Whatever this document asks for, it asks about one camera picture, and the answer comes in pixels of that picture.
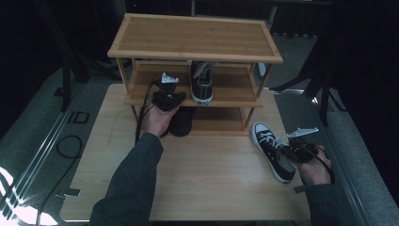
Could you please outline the black tripod stand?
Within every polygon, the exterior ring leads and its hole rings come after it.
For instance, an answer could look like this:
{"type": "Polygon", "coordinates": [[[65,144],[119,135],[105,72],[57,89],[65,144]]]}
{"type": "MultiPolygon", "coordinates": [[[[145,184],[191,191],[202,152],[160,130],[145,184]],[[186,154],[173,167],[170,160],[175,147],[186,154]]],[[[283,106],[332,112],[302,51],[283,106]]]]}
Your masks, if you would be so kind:
{"type": "Polygon", "coordinates": [[[330,85],[333,75],[333,56],[334,54],[326,49],[326,45],[321,40],[318,40],[312,47],[298,76],[280,86],[271,88],[271,90],[281,92],[309,79],[310,82],[306,86],[304,94],[308,98],[314,98],[318,92],[321,92],[319,116],[324,126],[328,126],[327,108],[328,99],[331,94],[330,85]]]}

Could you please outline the person's right hand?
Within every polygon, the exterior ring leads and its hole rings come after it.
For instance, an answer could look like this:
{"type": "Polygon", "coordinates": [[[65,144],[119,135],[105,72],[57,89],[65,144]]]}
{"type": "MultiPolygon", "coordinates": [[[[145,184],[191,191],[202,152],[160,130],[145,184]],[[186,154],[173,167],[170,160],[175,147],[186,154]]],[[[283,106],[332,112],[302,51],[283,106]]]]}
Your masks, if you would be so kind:
{"type": "Polygon", "coordinates": [[[328,169],[331,167],[331,161],[326,157],[323,146],[318,146],[317,151],[317,158],[313,158],[313,160],[308,163],[296,164],[296,167],[308,186],[331,183],[328,172],[328,169]]]}

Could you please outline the person's left hand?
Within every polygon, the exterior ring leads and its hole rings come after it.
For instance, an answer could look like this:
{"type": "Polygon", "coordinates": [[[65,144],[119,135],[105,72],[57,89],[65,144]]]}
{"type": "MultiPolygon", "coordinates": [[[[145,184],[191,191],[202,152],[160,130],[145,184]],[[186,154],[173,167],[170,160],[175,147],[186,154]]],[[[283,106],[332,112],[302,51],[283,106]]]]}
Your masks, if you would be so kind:
{"type": "Polygon", "coordinates": [[[162,136],[168,129],[170,120],[176,114],[179,107],[169,111],[163,111],[156,105],[151,105],[144,117],[142,128],[146,133],[151,133],[157,137],[162,136]]]}

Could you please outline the wooden three-tier shoe rack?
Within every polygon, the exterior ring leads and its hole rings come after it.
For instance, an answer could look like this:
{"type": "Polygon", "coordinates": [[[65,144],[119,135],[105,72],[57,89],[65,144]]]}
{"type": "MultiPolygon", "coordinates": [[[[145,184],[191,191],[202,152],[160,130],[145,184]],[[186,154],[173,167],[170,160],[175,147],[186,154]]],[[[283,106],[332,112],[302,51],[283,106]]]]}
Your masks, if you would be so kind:
{"type": "Polygon", "coordinates": [[[245,136],[251,116],[263,106],[263,89],[253,69],[262,62],[282,62],[265,22],[239,19],[127,13],[108,55],[117,60],[126,96],[135,112],[151,81],[166,73],[177,77],[183,106],[197,109],[193,136],[245,136]],[[213,61],[214,99],[197,105],[191,97],[189,64],[213,61]]]}

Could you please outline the black white canvas sneaker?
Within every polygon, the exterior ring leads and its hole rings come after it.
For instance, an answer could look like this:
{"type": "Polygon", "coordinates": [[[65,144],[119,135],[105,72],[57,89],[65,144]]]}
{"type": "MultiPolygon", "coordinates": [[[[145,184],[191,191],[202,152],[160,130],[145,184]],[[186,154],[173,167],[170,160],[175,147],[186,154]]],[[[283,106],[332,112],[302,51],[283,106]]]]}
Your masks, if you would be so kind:
{"type": "Polygon", "coordinates": [[[281,183],[290,183],[295,176],[295,167],[282,153],[288,145],[261,122],[252,125],[250,135],[254,145],[265,156],[275,178],[281,183]]]}
{"type": "Polygon", "coordinates": [[[191,96],[198,105],[208,105],[213,101],[214,61],[196,61],[190,64],[191,96]]]}

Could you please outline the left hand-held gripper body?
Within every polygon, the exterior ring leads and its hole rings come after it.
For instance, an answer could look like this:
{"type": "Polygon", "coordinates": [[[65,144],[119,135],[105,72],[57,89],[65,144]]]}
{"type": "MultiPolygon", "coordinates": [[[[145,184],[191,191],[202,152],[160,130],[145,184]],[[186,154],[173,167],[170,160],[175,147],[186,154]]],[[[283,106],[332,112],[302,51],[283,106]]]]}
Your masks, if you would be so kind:
{"type": "Polygon", "coordinates": [[[173,109],[178,104],[177,94],[175,93],[178,82],[178,78],[162,73],[161,78],[155,81],[158,90],[152,96],[152,103],[163,111],[173,109]]]}

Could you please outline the black metal stand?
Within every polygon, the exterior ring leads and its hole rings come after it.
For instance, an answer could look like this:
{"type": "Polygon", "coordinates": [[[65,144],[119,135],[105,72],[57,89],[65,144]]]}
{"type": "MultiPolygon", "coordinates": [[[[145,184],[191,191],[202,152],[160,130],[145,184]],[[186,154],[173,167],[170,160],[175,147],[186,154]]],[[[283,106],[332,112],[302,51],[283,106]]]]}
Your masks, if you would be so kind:
{"type": "Polygon", "coordinates": [[[43,19],[51,36],[55,40],[56,46],[62,55],[62,91],[63,98],[61,111],[64,112],[72,101],[72,82],[71,74],[78,82],[86,83],[89,75],[85,71],[83,61],[78,57],[72,42],[66,32],[59,26],[53,12],[47,5],[46,0],[32,0],[40,17],[43,19]]]}

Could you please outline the metal floor rail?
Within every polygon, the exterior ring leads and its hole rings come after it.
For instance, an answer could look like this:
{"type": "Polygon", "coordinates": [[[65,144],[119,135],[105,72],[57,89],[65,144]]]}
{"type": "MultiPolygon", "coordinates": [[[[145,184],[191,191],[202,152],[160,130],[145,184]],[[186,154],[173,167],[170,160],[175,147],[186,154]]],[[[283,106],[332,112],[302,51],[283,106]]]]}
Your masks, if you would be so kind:
{"type": "Polygon", "coordinates": [[[62,97],[42,88],[0,140],[0,221],[13,220],[15,208],[24,201],[72,106],[85,88],[85,84],[73,88],[66,106],[62,97]]]}
{"type": "Polygon", "coordinates": [[[321,102],[317,97],[307,97],[301,89],[286,89],[283,91],[271,90],[276,100],[280,116],[287,134],[296,129],[314,129],[305,136],[305,139],[315,145],[324,145],[327,155],[332,160],[332,168],[335,173],[335,183],[343,198],[343,210],[351,219],[353,226],[371,226],[369,218],[355,188],[355,181],[344,164],[340,145],[341,140],[332,135],[332,122],[324,123],[319,115],[321,102]]]}

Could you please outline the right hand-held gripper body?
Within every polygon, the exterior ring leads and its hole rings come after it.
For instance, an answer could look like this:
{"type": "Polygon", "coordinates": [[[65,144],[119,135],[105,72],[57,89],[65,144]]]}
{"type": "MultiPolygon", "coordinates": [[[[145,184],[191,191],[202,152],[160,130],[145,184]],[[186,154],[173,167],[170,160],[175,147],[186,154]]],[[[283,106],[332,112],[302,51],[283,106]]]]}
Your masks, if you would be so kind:
{"type": "Polygon", "coordinates": [[[287,135],[289,144],[295,146],[291,153],[295,153],[297,160],[294,162],[310,162],[318,152],[312,143],[308,143],[304,136],[318,132],[318,128],[297,128],[294,132],[287,135]]]}

